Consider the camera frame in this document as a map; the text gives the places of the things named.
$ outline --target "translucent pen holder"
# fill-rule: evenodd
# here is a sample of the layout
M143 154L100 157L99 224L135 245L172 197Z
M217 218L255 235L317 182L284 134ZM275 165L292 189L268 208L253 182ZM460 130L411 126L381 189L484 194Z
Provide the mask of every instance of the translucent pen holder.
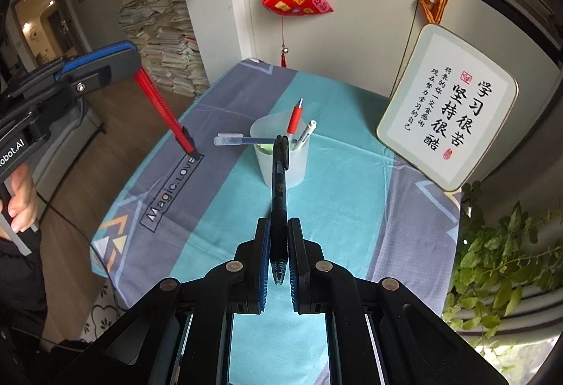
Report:
M289 110L287 112L279 112L259 118L250 128L251 137L270 137L275 139L278 135L288 136L286 131L291 113L292 112ZM291 139L299 139L305 126L303 120L299 120L297 131L291 136ZM311 139L307 139L299 150L290 150L289 152L289 169L285 172L285 185L287 188L299 185L303 181L303 178L305 178L310 140ZM260 166L264 183L272 187L272 152L258 145L254 145L254 151L258 158L258 165Z

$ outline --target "red pen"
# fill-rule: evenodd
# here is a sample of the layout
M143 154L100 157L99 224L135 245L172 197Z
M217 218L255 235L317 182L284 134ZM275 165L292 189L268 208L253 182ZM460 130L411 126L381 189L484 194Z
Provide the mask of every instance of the red pen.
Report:
M301 118L301 113L303 112L303 98L295 104L293 112L291 112L291 118L289 119L289 124L287 125L287 133L289 136L294 135L297 131L297 125L299 125L299 120Z

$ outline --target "table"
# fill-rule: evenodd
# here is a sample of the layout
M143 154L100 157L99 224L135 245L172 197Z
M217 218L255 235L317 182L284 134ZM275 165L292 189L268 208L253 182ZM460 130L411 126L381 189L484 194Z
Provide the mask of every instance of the table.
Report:
M234 66L180 118L204 157L182 155L168 133L100 225L93 244L126 304L164 277L203 277L254 237L270 205L254 150L216 147L213 137L248 135L257 118L291 110L300 97L303 120L318 125L305 180L288 190L288 215L300 218L304 238L318 242L326 259L356 277L396 277L441 312L459 195L444 194L375 138L388 99L252 60ZM91 256L94 272L105 275ZM232 384L322 383L327 358L324 317L293 312L289 278L277 287L269 275L262 315L235 315Z

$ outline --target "red handle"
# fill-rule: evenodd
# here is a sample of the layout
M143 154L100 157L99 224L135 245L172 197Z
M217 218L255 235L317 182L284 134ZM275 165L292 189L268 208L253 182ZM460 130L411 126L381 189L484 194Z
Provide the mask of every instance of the red handle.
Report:
M176 117L174 116L168 105L164 102L164 99L146 73L145 68L140 68L139 72L135 74L134 78L137 81L137 84L139 84L139 86L143 90L144 94L153 104L159 115L162 117L168 128L170 128L170 130L174 133L176 140L186 151L186 153L190 154L192 152L195 152L195 147L190 144L186 136L184 136L184 132L182 132L182 125L178 120L176 120Z

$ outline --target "wooden floor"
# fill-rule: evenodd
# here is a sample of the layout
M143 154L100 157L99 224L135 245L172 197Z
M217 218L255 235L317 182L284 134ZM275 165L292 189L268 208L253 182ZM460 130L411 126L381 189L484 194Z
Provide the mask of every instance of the wooden floor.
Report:
M192 98L162 92L176 116ZM88 96L103 120L99 134L67 174L53 206L89 238L137 166L167 128L134 81ZM90 270L88 243L53 211L41 222L41 255L49 315L44 337L55 342L77 339L105 280Z

